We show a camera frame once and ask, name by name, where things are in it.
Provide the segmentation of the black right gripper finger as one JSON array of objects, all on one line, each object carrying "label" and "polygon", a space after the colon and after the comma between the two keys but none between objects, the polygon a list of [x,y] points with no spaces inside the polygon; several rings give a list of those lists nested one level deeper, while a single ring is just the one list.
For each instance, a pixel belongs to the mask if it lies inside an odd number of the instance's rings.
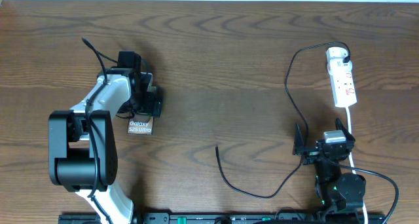
[{"label": "black right gripper finger", "polygon": [[293,145],[293,155],[304,155],[305,151],[305,142],[302,136],[301,129],[298,124],[295,125],[295,137]]},{"label": "black right gripper finger", "polygon": [[344,134],[346,141],[355,142],[355,138],[349,133],[348,129],[343,125],[339,118],[335,119],[335,126],[337,130],[340,130]]}]

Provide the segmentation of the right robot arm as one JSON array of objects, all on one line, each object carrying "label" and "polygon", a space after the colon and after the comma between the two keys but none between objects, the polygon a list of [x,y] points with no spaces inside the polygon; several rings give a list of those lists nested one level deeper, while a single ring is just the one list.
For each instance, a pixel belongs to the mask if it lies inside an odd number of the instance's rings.
[{"label": "right robot arm", "polygon": [[305,165],[314,165],[315,190],[326,208],[335,212],[355,212],[363,207],[366,190],[365,178],[352,172],[343,173],[339,162],[348,158],[355,138],[335,120],[336,129],[323,133],[314,147],[304,144],[300,128],[295,128],[293,154],[301,155]]}]

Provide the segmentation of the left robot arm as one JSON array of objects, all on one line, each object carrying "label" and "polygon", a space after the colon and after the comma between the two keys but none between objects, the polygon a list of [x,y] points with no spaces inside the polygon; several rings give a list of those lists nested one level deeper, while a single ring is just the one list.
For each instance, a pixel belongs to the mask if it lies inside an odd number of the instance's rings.
[{"label": "left robot arm", "polygon": [[98,74],[93,89],[48,118],[48,172],[54,185],[81,197],[91,214],[62,214],[58,223],[142,223],[135,202],[117,181],[113,119],[128,113],[159,117],[162,101],[153,74],[128,67]]}]

